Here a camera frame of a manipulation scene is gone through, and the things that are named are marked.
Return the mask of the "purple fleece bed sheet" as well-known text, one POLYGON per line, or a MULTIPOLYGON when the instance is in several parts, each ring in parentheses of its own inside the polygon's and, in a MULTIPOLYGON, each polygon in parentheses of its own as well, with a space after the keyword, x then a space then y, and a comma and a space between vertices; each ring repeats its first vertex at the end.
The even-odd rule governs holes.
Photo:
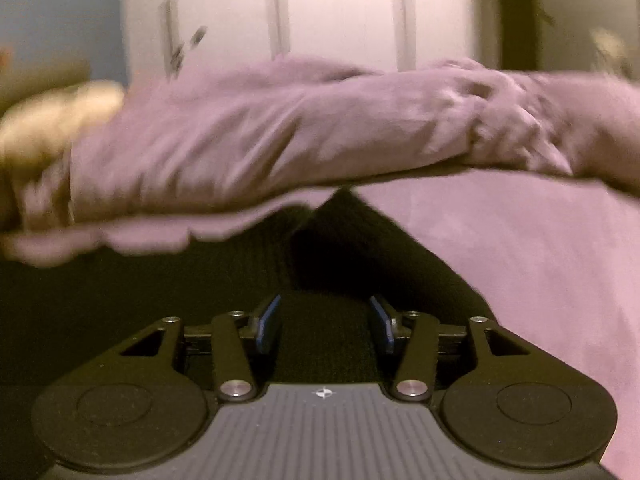
POLYGON ((361 185, 499 322, 594 378, 618 408, 604 464, 639 474, 639 202, 591 180, 468 170, 361 185))

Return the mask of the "black knit sweater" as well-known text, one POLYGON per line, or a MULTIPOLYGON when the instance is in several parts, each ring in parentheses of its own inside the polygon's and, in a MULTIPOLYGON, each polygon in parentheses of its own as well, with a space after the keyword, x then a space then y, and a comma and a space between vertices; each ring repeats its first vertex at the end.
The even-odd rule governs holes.
POLYGON ((281 298, 274 378, 374 382, 372 301, 461 325, 489 316, 456 272, 355 194, 318 208, 279 208, 223 242, 170 254, 100 248, 40 269, 1 263, 1 474, 35 479, 48 466, 30 411, 42 388, 166 315, 207 324, 281 298))

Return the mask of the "purple crumpled duvet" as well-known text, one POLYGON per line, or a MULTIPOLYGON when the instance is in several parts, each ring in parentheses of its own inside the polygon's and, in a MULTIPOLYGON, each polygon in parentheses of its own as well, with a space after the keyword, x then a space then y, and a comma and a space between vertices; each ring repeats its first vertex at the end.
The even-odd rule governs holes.
POLYGON ((232 211, 294 190, 455 160, 639 187, 639 87, 601 73, 490 70, 472 60, 377 73, 280 58, 188 70, 128 94, 14 188, 1 245, 56 260, 55 231, 150 214, 232 211))

